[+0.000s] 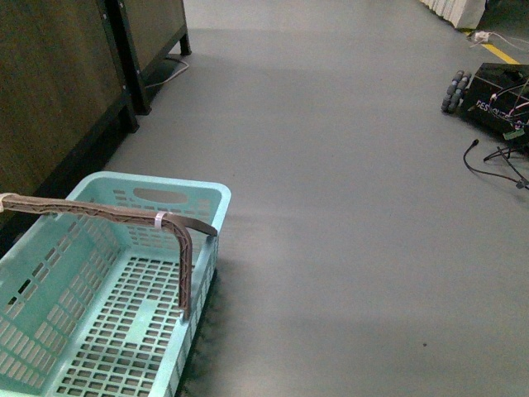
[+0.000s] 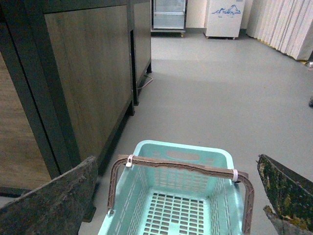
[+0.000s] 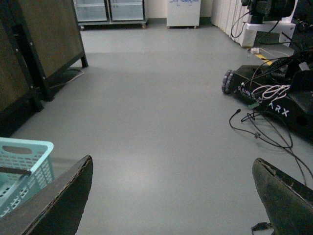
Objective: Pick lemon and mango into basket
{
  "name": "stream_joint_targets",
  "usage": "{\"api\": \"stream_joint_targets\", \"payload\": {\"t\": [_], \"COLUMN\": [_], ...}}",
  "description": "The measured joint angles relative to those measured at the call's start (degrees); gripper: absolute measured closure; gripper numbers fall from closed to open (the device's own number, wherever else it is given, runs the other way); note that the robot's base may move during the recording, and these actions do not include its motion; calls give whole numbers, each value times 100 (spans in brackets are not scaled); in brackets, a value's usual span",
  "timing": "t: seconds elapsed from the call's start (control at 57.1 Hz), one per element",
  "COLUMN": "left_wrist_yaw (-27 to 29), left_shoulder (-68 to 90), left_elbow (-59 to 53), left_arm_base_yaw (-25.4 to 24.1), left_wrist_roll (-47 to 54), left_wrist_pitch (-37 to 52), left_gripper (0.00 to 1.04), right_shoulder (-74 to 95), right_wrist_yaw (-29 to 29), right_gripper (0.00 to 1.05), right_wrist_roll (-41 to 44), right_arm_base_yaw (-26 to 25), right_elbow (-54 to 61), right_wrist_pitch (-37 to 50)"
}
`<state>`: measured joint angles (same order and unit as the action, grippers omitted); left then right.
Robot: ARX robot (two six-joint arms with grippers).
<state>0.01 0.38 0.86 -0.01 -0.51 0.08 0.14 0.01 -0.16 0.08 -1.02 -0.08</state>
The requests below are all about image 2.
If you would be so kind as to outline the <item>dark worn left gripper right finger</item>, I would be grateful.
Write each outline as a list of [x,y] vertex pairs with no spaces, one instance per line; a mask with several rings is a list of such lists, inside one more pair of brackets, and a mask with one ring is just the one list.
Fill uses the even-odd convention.
[[263,208],[279,235],[313,233],[313,183],[273,158],[261,154],[257,161],[270,206]]

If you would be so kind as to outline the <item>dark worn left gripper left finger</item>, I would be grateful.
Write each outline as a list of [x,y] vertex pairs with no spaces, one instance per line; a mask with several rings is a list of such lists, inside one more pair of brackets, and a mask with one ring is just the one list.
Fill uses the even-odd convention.
[[0,209],[2,235],[76,235],[88,211],[98,175],[97,159],[75,168]]

